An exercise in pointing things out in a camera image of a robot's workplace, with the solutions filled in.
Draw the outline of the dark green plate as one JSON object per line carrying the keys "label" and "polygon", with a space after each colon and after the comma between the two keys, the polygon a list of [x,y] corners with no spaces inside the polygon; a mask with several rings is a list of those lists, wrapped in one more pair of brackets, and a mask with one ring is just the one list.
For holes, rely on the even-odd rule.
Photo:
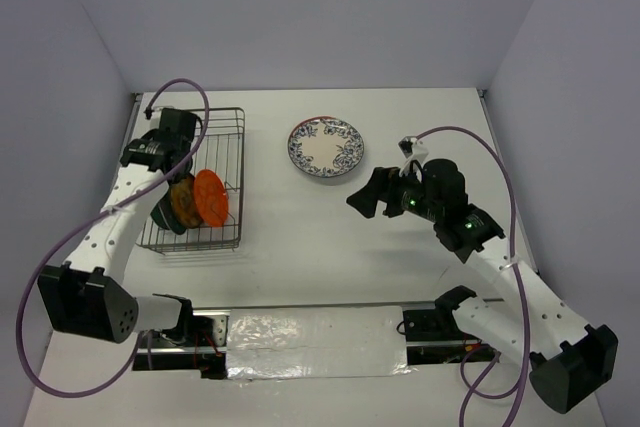
{"label": "dark green plate", "polygon": [[161,229],[183,235],[186,227],[178,220],[171,204],[170,193],[166,192],[151,212],[151,219]]}

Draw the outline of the red and teal plate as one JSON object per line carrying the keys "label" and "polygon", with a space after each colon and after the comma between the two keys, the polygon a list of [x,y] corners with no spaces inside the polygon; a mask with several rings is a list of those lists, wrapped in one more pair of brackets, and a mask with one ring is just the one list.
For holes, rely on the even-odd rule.
{"label": "red and teal plate", "polygon": [[328,116],[328,115],[323,115],[323,116],[315,116],[315,117],[311,117],[308,119],[304,119],[303,121],[301,121],[299,124],[297,124],[292,130],[295,131],[297,129],[299,129],[300,127],[306,125],[306,124],[310,124],[312,122],[317,122],[317,121],[321,121],[321,120],[327,120],[327,119],[333,119],[333,116]]}

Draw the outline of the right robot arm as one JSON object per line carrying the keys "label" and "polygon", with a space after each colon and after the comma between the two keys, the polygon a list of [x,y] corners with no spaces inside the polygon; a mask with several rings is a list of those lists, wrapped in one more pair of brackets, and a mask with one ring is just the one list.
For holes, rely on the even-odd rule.
{"label": "right robot arm", "polygon": [[561,300],[541,277],[510,251],[499,224],[470,203],[457,165],[436,159],[404,168],[374,169],[347,204],[371,218],[379,203],[393,218],[411,213],[432,222],[437,239],[477,272],[520,321],[493,310],[469,287],[458,286],[435,301],[437,331],[484,340],[526,367],[529,383],[551,410],[566,414],[612,377],[619,340],[607,325],[592,326]]}

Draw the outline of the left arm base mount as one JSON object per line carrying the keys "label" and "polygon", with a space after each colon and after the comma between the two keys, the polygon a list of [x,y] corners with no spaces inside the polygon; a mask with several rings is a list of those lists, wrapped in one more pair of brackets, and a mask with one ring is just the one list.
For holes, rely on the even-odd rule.
{"label": "left arm base mount", "polygon": [[154,332],[144,340],[132,364],[134,372],[189,371],[201,379],[227,378],[226,354],[229,310],[196,310],[190,333],[175,340]]}

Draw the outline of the blue floral white plate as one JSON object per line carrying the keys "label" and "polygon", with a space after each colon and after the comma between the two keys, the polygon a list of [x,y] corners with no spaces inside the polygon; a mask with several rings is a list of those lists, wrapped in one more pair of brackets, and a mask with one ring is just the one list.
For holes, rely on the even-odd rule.
{"label": "blue floral white plate", "polygon": [[301,172],[316,178],[336,178],[360,164],[365,143],[355,127],[334,117],[292,130],[287,153]]}

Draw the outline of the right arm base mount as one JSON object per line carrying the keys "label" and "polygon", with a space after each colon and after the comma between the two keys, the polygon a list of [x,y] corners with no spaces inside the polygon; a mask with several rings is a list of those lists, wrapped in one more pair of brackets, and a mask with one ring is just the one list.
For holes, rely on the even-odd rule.
{"label": "right arm base mount", "polygon": [[469,288],[459,286],[438,297],[430,307],[402,312],[396,332],[405,339],[409,366],[459,364],[466,354],[478,350],[470,362],[488,362],[493,350],[477,337],[459,329],[453,312],[463,300],[475,298]]}

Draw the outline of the orange plastic plate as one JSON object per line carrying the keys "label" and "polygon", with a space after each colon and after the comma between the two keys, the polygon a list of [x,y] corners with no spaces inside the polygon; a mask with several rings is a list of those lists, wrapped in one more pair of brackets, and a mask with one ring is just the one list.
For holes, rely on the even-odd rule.
{"label": "orange plastic plate", "polygon": [[221,228],[229,216],[229,199],[218,175],[209,169],[200,170],[194,180],[194,200],[202,220],[212,228]]}

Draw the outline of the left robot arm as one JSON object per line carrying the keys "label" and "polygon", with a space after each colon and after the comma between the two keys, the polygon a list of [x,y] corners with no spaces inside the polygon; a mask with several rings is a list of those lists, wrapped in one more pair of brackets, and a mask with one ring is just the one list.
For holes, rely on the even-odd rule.
{"label": "left robot arm", "polygon": [[134,297],[122,282],[152,210],[190,172],[187,156],[200,125],[192,112],[165,108],[158,127],[126,145],[101,219],[62,265],[47,265],[38,276],[54,330],[113,343],[148,330],[176,346],[193,339],[189,301],[167,294]]}

